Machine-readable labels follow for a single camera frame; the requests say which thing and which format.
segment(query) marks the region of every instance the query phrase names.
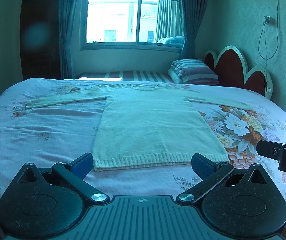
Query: bed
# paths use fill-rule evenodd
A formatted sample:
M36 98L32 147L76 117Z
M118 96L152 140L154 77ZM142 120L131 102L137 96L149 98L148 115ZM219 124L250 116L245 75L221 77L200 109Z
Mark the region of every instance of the bed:
M234 46L225 48L218 56L209 51L204 62L218 74L220 86L166 85L241 100L251 105L253 110L243 111L192 103L225 147L230 163L236 168L261 163L286 200L286 172L278 170L277 161L261 157L255 150L257 142L262 139L286 143L286 113L269 100L272 94L269 74L261 67L247 72L245 59ZM0 197L24 163L51 167L59 161L69 163L91 151L105 106L105 100L100 99L26 110L25 103L34 98L112 82L32 78L10 87L0 96ZM154 83L119 81L121 84L138 82L141 85ZM233 123L227 125L227 116L233 118L234 126ZM245 135L237 130L242 126L248 129ZM201 181L188 164L92 171L84 180L110 197L123 194L171 194L176 197Z
M102 81L148 81L161 83L174 83L171 77L165 73L151 71L117 71L107 73L82 73L79 80Z

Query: floral bedspread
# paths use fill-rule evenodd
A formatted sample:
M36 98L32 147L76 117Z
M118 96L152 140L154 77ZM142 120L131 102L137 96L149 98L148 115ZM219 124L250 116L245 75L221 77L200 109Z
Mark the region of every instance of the floral bedspread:
M84 102L25 110L25 103L95 84L92 81L30 79L11 87L0 97L0 163L6 167L0 169L0 197L23 163L50 167L58 161L70 162L90 151L105 105L104 102ZM222 97L229 94L232 99L253 106L253 110L244 111L192 103L225 147L230 163L244 169L252 163L262 164L286 199L286 172L278 170L277 161L256 152L260 140L286 143L286 113L266 98L247 90L177 86ZM84 180L110 197L114 194L171 194L175 197L201 181L190 165L91 172Z
M252 163L260 163L281 188L286 199L286 172L278 170L278 162L257 154L256 145L260 140L286 144L286 119L277 119L265 107L255 106L255 110L241 110L227 106L205 107L199 111L203 119L225 147L230 164L238 169L247 169ZM200 182L198 176L192 178L175 177L184 189Z

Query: electrical cord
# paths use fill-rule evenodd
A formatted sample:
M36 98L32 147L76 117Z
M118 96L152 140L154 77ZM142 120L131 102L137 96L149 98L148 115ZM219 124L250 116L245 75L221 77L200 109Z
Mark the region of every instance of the electrical cord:
M264 57L262 56L261 52L260 52L260 44L261 44L262 35L263 35L263 32L265 33L265 25L266 25L265 21L264 21L263 29L262 29L262 32L261 32L260 40L259 40L259 42L258 42L258 53L260 54L261 58L262 58L262 59L265 59L265 60L270 60L271 58L273 58L273 57L275 56L277 50L278 50L278 47L279 47L279 40L278 40L278 25L279 25L279 24L278 24L278 18L279 18L278 0L276 0L276 7L277 7L277 20L276 20L277 47L276 47L276 50L275 50L275 52L273 53L273 55L272 55L271 57L269 57L269 58L267 58L267 56L266 56L266 58L264 58Z
M258 42L258 53L259 55L261 56L262 59L266 60L266 64L265 64L265 71L264 71L264 90L265 90L265 93L267 91L267 61L270 60L271 58L273 58L278 50L278 47L279 47L279 40L278 40L278 19L279 19L279 8L278 8L278 0L276 0L276 8L277 8L277 20L276 20L276 38L277 38L277 47L276 47L276 50L275 52L273 53L273 55L271 57L267 57L268 56L268 51L267 51L267 44L266 44L266 33L265 33L265 25L266 25L266 22L265 22L265 19L264 19L264 22L263 22L263 28L262 28L262 31L261 31L261 36L260 36L260 39L259 39L259 42ZM264 40L265 40L265 48L266 48L266 57L263 57L261 52L260 52L260 45L261 45L261 40L262 40L262 35L263 35L263 32L264 32Z

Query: sheer curtain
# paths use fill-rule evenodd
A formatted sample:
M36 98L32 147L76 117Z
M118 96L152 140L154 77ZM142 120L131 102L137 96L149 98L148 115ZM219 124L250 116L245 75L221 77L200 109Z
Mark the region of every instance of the sheer curtain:
M155 42L165 37L182 36L179 4L171 0L158 0Z
M179 5L185 38L180 58L194 58L195 39L203 20L207 0L179 0Z
M59 0L59 46L62 79L72 79L74 75L71 55L71 39L77 0Z

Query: sweater neckline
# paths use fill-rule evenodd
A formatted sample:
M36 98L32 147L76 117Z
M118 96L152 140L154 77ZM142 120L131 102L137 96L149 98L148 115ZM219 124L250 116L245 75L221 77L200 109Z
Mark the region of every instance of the sweater neckline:
M156 90L160 88L160 85L136 85L136 84L130 84L130 88L133 88L135 90L141 90L141 91L151 91L151 90Z

